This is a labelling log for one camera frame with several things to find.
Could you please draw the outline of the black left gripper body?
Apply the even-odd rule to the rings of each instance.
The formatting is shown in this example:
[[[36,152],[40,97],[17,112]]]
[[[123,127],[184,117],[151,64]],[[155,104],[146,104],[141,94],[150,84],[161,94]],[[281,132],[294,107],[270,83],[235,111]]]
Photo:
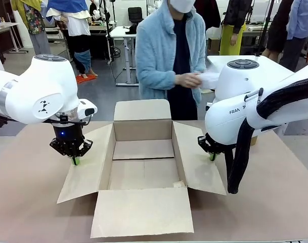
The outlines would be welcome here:
[[[55,138],[60,141],[73,141],[75,142],[76,150],[84,142],[84,136],[82,134],[82,121],[71,121],[69,122],[68,115],[60,115],[59,121],[53,124]]]

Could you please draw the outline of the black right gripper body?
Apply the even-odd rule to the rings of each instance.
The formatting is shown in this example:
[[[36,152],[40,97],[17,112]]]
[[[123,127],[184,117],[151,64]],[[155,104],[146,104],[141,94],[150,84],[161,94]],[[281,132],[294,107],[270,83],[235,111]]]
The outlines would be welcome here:
[[[224,153],[227,145],[214,141],[209,134],[205,134],[206,143],[208,145],[207,152],[210,153]]]

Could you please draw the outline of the person's right hand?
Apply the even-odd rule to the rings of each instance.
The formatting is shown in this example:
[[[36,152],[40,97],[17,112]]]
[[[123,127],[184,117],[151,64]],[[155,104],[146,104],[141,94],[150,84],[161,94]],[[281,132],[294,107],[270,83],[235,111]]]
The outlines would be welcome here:
[[[184,88],[195,89],[202,84],[198,73],[184,73],[175,76],[175,84]]]

